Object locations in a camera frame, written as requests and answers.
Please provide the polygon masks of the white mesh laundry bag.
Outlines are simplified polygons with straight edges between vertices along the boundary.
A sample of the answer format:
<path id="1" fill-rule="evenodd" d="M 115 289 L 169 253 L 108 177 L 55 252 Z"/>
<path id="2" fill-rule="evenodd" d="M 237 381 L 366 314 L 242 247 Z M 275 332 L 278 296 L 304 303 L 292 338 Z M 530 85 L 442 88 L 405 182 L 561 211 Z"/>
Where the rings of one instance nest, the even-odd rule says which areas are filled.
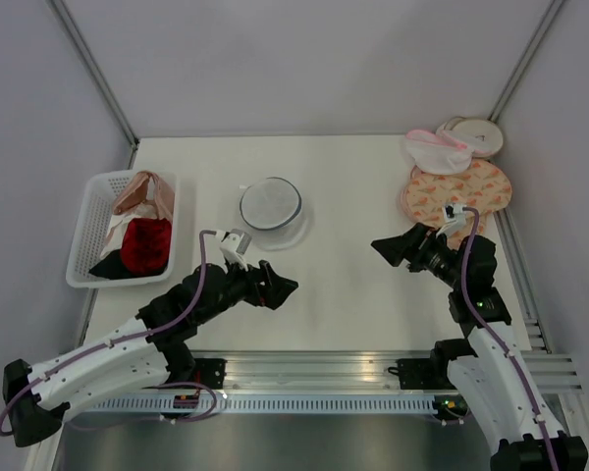
<path id="1" fill-rule="evenodd" d="M 264 251 L 293 248 L 307 231 L 301 193 L 284 178 L 269 177 L 246 187 L 238 212 L 252 242 Z"/>

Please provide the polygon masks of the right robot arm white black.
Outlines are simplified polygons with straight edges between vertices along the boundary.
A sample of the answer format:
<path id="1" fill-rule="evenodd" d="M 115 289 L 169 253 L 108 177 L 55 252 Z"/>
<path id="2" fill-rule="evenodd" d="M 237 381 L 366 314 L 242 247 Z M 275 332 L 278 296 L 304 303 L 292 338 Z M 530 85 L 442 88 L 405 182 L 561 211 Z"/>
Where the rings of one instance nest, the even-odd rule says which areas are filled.
<path id="1" fill-rule="evenodd" d="M 427 271 L 450 288 L 448 303 L 459 339 L 439 340 L 428 374 L 464 399 L 491 450 L 493 470 L 583 470 L 588 450 L 555 417 L 517 346 L 511 316 L 494 286 L 496 245 L 467 236 L 457 249 L 420 223 L 408 232 L 372 241 L 391 266 Z"/>

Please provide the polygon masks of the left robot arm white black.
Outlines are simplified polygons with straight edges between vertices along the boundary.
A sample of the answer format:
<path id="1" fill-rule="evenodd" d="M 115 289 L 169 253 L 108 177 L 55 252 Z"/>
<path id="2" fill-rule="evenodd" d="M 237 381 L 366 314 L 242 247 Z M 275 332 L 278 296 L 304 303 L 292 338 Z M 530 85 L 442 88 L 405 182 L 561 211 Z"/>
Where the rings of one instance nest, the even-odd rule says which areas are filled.
<path id="1" fill-rule="evenodd" d="M 256 267 L 199 267 L 101 339 L 45 362 L 6 365 L 0 436 L 18 447 L 35 445 L 109 398 L 164 385 L 185 388 L 195 370 L 187 341 L 199 327 L 241 302 L 276 310 L 297 288 L 265 260 Z"/>

